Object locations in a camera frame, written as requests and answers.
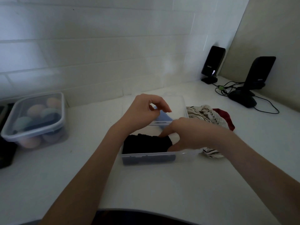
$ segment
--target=plastic storage container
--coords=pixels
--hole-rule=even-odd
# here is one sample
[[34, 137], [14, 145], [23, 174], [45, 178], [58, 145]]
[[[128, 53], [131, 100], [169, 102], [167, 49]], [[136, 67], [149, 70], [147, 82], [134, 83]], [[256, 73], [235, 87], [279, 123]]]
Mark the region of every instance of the plastic storage container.
[[1, 136], [25, 149], [42, 148], [67, 139], [64, 95], [59, 92], [17, 101]]
[[[171, 119], [178, 119], [180, 117], [188, 118], [188, 113], [185, 106], [185, 101], [183, 96], [174, 94], [164, 94], [160, 95], [167, 102], [171, 113], [167, 115]], [[123, 98], [123, 113], [127, 111], [131, 103], [133, 102], [135, 96], [126, 96]], [[133, 135], [145, 134], [149, 136], [158, 136], [164, 127], [169, 125], [172, 121], [153, 121], [150, 125], [135, 131]], [[179, 141], [179, 136], [176, 133], [169, 135], [172, 144]], [[134, 153], [134, 154], [122, 154], [123, 146], [120, 149], [120, 156], [122, 158], [124, 165], [135, 165], [135, 164], [145, 164], [145, 163], [173, 163], [173, 162], [183, 162], [183, 161], [193, 161], [196, 156], [202, 152], [202, 149], [192, 150], [185, 149], [176, 152], [158, 152], [158, 153]]]

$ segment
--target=white tiled wall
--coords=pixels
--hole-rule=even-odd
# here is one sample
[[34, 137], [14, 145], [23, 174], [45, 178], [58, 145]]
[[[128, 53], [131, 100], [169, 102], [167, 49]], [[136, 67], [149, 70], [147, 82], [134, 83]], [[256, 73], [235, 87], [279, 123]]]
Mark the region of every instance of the white tiled wall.
[[0, 0], [0, 99], [71, 106], [196, 80], [249, 0]]

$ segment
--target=wall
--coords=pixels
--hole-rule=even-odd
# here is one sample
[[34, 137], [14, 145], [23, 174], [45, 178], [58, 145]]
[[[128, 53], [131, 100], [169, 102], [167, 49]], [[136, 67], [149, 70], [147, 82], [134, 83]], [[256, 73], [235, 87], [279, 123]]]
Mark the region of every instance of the wall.
[[0, 99], [62, 90], [70, 106], [200, 78], [248, 0], [0, 0]]
[[300, 0], [250, 0], [220, 74], [244, 81], [259, 56], [277, 59], [259, 93], [300, 111]]

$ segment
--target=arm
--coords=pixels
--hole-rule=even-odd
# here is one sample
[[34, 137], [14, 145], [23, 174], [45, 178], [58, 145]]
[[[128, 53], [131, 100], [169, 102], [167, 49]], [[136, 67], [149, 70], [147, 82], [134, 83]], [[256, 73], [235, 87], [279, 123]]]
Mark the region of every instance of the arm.
[[180, 118], [160, 136], [177, 132], [168, 151], [209, 147], [222, 153], [281, 224], [300, 224], [300, 183], [263, 158], [233, 132], [199, 119]]
[[129, 134], [155, 120], [160, 114], [159, 109], [171, 112], [159, 96], [137, 96], [124, 116], [108, 130], [96, 151], [58, 196], [39, 225], [91, 224], [122, 143]]

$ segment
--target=red cloth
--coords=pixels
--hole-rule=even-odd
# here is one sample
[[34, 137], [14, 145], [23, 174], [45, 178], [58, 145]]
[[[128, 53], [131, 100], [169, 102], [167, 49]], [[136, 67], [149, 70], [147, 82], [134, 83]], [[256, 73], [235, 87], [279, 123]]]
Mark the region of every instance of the red cloth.
[[215, 112], [217, 112], [222, 118], [225, 119], [225, 121], [227, 122], [228, 127], [231, 131], [233, 131], [235, 129], [235, 126], [233, 125], [233, 123], [231, 121], [230, 115], [226, 111], [221, 110], [219, 108], [214, 108], [213, 110]]

